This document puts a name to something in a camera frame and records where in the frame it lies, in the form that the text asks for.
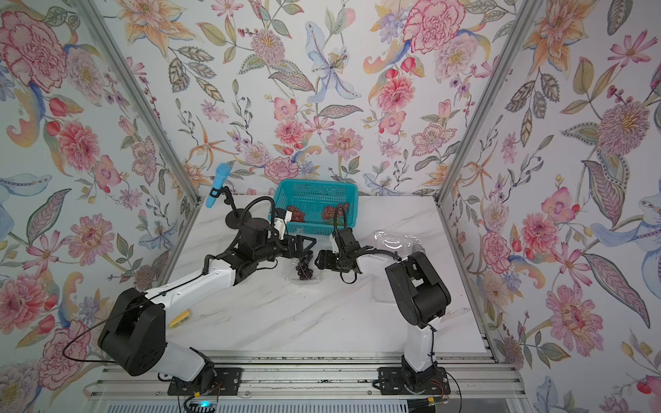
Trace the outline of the clear clamshell container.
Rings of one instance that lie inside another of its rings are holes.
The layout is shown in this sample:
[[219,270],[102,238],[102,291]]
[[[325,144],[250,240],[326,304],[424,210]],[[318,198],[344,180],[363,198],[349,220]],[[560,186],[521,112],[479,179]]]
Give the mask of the clear clamshell container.
[[[422,241],[412,235],[378,231],[373,234],[373,239],[375,241],[374,246],[377,249],[395,252],[401,258],[407,258],[414,252],[425,253]],[[372,298],[378,304],[396,304],[390,283],[387,280],[387,274],[383,268],[374,274]]]
[[296,285],[314,285],[322,281],[322,272],[314,264],[315,254],[308,251],[303,258],[293,258],[287,265],[285,279]]

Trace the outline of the black grape bunch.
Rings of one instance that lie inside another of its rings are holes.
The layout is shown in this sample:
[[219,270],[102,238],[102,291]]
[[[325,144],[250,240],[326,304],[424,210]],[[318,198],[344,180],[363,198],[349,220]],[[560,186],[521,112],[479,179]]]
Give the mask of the black grape bunch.
[[313,269],[310,267],[313,254],[309,252],[299,259],[296,264],[296,272],[300,280],[311,280],[313,278]]

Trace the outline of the red grape bunch back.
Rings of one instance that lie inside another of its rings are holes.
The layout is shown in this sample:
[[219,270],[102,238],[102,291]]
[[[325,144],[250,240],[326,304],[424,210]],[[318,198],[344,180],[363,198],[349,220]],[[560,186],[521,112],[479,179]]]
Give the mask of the red grape bunch back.
[[344,210],[345,214],[349,213],[350,204],[348,202],[344,204],[338,204],[337,206],[326,206],[323,209],[321,215],[323,222],[332,223],[337,217],[336,210],[338,207],[342,207],[342,210]]

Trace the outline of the red grape bunch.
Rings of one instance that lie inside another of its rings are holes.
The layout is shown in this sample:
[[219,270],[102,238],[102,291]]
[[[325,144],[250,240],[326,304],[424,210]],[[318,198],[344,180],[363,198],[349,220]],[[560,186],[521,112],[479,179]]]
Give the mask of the red grape bunch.
[[350,204],[348,202],[344,204],[338,204],[337,206],[326,206],[323,209],[321,215],[323,222],[332,223],[337,217],[336,210],[338,207],[342,207],[342,210],[344,210],[345,214],[349,213]]
[[297,223],[305,223],[306,222],[306,215],[303,211],[301,211],[298,207],[296,206],[288,206],[287,211],[291,213],[291,221],[292,222],[297,222]]

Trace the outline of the red grape bunch front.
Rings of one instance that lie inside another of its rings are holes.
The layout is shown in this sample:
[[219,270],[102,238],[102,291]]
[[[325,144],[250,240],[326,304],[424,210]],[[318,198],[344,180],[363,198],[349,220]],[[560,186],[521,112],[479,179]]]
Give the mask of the red grape bunch front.
[[306,222],[306,215],[303,211],[301,211],[298,207],[296,206],[288,206],[287,211],[291,213],[291,221],[292,222],[297,222],[297,223],[305,223]]

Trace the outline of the teal plastic mesh basket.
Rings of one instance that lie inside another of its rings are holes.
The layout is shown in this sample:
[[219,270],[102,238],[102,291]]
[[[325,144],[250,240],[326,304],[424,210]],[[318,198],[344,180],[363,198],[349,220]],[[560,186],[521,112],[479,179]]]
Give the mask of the teal plastic mesh basket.
[[352,183],[310,181],[288,179],[282,181],[273,196],[278,208],[287,210],[288,206],[297,206],[306,215],[305,223],[290,221],[287,229],[290,233],[301,235],[331,235],[333,225],[323,222],[322,211],[327,206],[350,204],[348,226],[356,225],[359,194],[358,187]]

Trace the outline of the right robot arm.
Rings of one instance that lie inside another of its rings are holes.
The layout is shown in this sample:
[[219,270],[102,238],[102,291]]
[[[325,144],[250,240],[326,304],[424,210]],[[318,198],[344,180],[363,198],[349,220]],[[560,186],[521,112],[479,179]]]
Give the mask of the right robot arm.
[[408,323],[400,368],[380,368],[373,387],[383,395],[450,394],[446,370],[438,366],[435,353],[437,327],[446,314],[451,294],[423,251],[407,257],[397,251],[362,246],[347,227],[346,211],[336,206],[333,216],[332,248],[321,250],[315,260],[320,270],[355,278],[383,273],[399,313]]

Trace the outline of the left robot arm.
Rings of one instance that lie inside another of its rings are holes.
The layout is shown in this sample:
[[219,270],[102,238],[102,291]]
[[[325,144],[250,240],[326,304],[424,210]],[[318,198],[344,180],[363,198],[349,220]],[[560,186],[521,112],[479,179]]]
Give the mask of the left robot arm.
[[129,288],[118,297],[98,337],[100,349],[131,376],[160,373],[203,393],[220,383],[213,362],[203,352],[169,343],[166,331],[199,302],[237,286],[258,271],[261,263],[279,258],[303,262],[316,239],[291,235],[292,213],[261,196],[251,202],[270,204],[266,219],[243,212],[230,245],[217,255],[205,256],[201,269],[146,292]]

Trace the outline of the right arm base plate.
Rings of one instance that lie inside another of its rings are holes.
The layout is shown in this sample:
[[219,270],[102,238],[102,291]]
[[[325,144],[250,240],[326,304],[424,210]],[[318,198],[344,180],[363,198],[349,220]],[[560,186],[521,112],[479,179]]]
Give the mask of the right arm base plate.
[[451,394],[449,378],[444,368],[430,367],[423,372],[409,368],[379,368],[373,387],[382,396],[434,396]]

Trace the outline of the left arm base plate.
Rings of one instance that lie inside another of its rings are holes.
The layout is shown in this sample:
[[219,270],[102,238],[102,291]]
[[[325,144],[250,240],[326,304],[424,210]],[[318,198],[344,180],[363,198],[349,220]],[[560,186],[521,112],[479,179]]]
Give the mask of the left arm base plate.
[[237,396],[242,382],[242,368],[209,368],[192,381],[173,378],[167,391],[168,396]]

